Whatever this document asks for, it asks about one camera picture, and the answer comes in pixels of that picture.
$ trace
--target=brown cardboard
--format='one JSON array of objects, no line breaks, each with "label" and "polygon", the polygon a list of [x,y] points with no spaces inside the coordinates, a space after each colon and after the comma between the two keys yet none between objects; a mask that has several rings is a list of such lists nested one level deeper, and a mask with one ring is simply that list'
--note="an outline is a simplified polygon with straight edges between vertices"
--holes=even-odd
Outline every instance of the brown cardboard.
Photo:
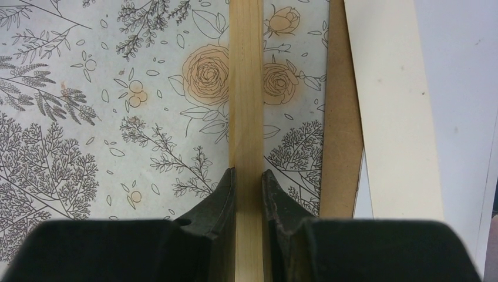
[{"label": "brown cardboard", "polygon": [[330,0],[320,217],[353,217],[362,150],[344,0]]}]

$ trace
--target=floral patterned paper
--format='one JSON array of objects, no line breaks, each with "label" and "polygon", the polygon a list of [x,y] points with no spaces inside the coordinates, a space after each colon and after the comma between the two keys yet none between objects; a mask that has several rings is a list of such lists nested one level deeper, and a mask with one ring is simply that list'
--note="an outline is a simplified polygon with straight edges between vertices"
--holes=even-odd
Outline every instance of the floral patterned paper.
[{"label": "floral patterned paper", "polygon": [[[228,167],[228,0],[0,4],[0,270],[53,219],[174,219]],[[265,1],[265,164],[318,212],[328,2]]]}]

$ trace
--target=black object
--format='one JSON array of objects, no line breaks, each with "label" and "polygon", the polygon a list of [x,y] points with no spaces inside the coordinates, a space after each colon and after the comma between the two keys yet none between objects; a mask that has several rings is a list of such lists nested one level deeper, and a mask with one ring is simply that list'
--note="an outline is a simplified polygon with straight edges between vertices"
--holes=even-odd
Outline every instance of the black object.
[{"label": "black object", "polygon": [[[42,223],[4,281],[233,281],[234,175],[228,169],[211,195],[174,221]],[[263,202],[273,282],[480,281],[444,224],[317,219],[270,170]]]},{"label": "black object", "polygon": [[175,221],[44,222],[3,281],[225,281],[235,261],[233,181],[228,169]]},{"label": "black object", "polygon": [[463,244],[434,221],[317,219],[263,175],[273,282],[481,281]]}]

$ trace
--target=orange rose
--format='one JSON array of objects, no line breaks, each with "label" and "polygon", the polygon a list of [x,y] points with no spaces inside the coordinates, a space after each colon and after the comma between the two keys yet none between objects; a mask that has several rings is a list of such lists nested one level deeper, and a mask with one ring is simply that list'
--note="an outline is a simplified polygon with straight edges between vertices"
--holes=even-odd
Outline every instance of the orange rose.
[{"label": "orange rose", "polygon": [[263,66],[264,102],[280,105],[289,102],[299,81],[288,66],[266,63]]},{"label": "orange rose", "polygon": [[286,7],[277,11],[265,24],[269,31],[278,35],[279,33],[293,32],[299,25],[300,19],[301,15],[296,9]]},{"label": "orange rose", "polygon": [[228,49],[207,45],[194,51],[183,64],[185,98],[198,106],[228,100]]}]

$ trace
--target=wooden plank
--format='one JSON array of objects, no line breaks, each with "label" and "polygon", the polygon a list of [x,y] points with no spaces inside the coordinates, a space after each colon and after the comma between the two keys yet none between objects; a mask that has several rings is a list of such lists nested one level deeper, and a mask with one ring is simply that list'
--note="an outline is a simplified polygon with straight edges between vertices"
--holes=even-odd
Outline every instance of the wooden plank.
[{"label": "wooden plank", "polygon": [[230,165],[236,173],[235,281],[263,281],[263,5],[230,1]]},{"label": "wooden plank", "polygon": [[346,0],[374,218],[443,220],[413,0]]},{"label": "wooden plank", "polygon": [[330,0],[320,217],[352,218],[363,135],[344,0]]}]

